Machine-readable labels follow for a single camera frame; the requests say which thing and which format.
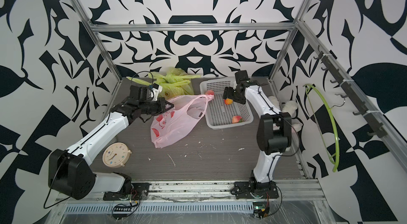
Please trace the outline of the pink plastic bag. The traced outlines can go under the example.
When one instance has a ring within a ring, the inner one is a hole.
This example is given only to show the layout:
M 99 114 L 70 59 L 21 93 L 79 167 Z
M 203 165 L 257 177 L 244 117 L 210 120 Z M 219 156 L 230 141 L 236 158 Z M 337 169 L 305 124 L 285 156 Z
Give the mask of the pink plastic bag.
M 169 102 L 174 107 L 154 117 L 151 124 L 151 140 L 155 148 L 164 148 L 186 137 L 204 117 L 212 94 L 180 95 Z

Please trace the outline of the white plastic basket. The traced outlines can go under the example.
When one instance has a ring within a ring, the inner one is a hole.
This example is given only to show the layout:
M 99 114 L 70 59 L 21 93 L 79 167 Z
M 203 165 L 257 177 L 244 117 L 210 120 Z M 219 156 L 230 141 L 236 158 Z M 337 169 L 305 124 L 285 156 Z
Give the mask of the white plastic basket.
M 217 79 L 202 81 L 199 85 L 200 91 L 204 94 L 208 90 L 215 92 L 215 97 L 208 103 L 205 118 L 211 129 L 226 129 L 250 124 L 254 116 L 249 103 L 245 105 L 233 102 L 231 105 L 225 105 L 223 99 L 224 89 L 227 86 L 234 86 L 233 77 L 222 77 Z M 244 122 L 232 124 L 232 117 L 241 116 Z

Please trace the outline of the green avocado plastic bag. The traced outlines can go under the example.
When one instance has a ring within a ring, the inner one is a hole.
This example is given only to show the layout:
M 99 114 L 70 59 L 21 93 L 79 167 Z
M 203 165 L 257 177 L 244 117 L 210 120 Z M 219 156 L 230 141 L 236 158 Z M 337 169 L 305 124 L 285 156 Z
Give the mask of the green avocado plastic bag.
M 158 83 L 162 87 L 159 97 L 166 100 L 180 96 L 180 95 L 195 95 L 190 80 L 182 80 L 175 83 Z

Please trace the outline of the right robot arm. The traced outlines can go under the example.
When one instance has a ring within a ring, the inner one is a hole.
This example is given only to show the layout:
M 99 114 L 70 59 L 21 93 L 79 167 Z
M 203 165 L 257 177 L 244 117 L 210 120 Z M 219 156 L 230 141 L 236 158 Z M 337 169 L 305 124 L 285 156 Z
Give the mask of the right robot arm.
M 259 82 L 249 78 L 246 71 L 235 73 L 235 86 L 228 86 L 223 99 L 246 104 L 249 102 L 259 115 L 256 142 L 259 158 L 252 171 L 253 187 L 265 187 L 273 180 L 273 173 L 286 149 L 291 147 L 292 127 L 290 114 L 282 112 L 268 99 Z

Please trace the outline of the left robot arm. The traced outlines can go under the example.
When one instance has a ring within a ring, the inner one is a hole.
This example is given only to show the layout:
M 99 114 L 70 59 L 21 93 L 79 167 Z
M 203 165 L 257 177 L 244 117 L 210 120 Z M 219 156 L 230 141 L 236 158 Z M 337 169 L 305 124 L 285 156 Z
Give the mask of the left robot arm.
M 131 86 L 130 94 L 116 104 L 107 117 L 88 135 L 66 150 L 57 149 L 49 156 L 48 186 L 70 198 L 80 200 L 90 193 L 131 193 L 131 177 L 119 173 L 94 173 L 90 166 L 98 154 L 120 132 L 143 115 L 161 115 L 174 105 L 160 97 L 162 87 Z

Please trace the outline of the peach back basket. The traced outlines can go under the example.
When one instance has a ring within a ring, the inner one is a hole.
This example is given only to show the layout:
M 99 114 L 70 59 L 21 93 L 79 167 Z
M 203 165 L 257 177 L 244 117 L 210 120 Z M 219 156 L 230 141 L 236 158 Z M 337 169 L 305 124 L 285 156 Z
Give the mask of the peach back basket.
M 241 116 L 232 117 L 232 124 L 244 122 L 244 119 Z

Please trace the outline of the pink peach front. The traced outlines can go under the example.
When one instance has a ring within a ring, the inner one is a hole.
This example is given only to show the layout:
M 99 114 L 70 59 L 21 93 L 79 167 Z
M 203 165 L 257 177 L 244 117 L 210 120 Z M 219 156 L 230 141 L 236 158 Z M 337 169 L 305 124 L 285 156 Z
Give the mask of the pink peach front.
M 205 92 L 205 95 L 215 95 L 215 92 L 213 90 L 208 90 Z

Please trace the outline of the plush bunny toy pink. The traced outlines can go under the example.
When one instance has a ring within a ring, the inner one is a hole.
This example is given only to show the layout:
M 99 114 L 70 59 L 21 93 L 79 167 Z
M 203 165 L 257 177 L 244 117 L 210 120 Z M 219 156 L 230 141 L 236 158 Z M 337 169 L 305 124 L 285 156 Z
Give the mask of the plush bunny toy pink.
M 283 108 L 280 108 L 280 103 L 278 99 L 275 96 L 269 96 L 268 99 L 271 101 L 271 103 L 280 109 L 283 113 L 289 113 L 291 118 L 294 118 L 296 115 L 296 112 L 298 110 L 298 104 L 295 101 L 288 101 L 284 104 Z

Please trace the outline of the beige alarm clock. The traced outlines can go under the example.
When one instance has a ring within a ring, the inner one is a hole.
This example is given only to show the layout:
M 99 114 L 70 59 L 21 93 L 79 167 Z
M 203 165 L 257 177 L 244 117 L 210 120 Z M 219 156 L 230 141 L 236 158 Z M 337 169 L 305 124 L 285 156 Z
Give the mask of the beige alarm clock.
M 107 147 L 102 156 L 105 166 L 118 169 L 124 167 L 128 162 L 132 151 L 122 142 L 116 142 Z

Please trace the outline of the green hoop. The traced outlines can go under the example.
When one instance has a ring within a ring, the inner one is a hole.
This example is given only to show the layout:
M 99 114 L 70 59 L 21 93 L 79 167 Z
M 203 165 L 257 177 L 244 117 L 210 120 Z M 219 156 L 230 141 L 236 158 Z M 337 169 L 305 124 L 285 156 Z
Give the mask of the green hoop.
M 307 97 L 312 90 L 318 95 L 318 97 L 323 102 L 323 105 L 328 113 L 329 120 L 331 123 L 331 128 L 333 130 L 332 133 L 335 138 L 335 152 L 333 154 L 330 154 L 329 151 L 326 151 L 326 152 L 327 152 L 329 161 L 333 164 L 332 171 L 335 173 L 335 172 L 337 172 L 339 164 L 340 164 L 340 146 L 339 146 L 339 135 L 338 135 L 337 124 L 336 124 L 335 118 L 332 113 L 332 108 L 329 106 L 324 95 L 314 85 L 304 84 L 303 86 L 305 87 L 305 93 L 306 93 Z

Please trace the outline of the black hook rack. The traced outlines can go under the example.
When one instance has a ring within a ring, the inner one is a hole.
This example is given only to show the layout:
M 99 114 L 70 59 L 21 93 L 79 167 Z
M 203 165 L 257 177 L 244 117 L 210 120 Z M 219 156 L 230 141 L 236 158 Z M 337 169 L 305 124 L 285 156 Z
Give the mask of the black hook rack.
M 323 63 L 324 67 L 322 69 L 329 71 L 333 76 L 334 79 L 331 83 L 341 87 L 345 92 L 344 97 L 349 99 L 357 109 L 353 112 L 353 115 L 361 116 L 366 120 L 370 126 L 368 135 L 377 136 L 379 138 L 390 135 L 393 126 L 378 108 L 373 107 L 367 95 L 340 65 L 335 56 L 331 53 L 324 53 L 318 50 L 316 59 L 319 59 Z

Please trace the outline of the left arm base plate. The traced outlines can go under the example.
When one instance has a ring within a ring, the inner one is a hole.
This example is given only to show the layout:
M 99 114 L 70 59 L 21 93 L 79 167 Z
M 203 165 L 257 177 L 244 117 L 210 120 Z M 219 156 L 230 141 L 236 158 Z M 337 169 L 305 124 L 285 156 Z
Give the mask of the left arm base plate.
M 122 188 L 118 192 L 105 192 L 103 196 L 103 201 L 137 201 L 149 194 L 150 183 L 147 182 L 133 182 L 132 180 L 126 179 Z

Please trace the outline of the aluminium frame bar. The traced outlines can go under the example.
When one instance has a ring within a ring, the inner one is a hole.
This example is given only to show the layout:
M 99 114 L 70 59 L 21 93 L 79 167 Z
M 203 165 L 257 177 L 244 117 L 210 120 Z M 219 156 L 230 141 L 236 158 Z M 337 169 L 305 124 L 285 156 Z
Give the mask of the aluminium frame bar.
M 292 30 L 292 22 L 278 23 L 224 23 L 224 24 L 90 24 L 94 32 L 116 31 L 212 31 L 212 30 Z

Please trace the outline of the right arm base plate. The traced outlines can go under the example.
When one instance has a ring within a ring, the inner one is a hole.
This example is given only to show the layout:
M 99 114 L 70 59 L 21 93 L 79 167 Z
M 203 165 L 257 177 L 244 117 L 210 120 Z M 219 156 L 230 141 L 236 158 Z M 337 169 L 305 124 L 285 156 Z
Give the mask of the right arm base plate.
M 230 191 L 231 195 L 237 199 L 277 199 L 279 190 L 275 182 L 234 182 L 234 187 Z

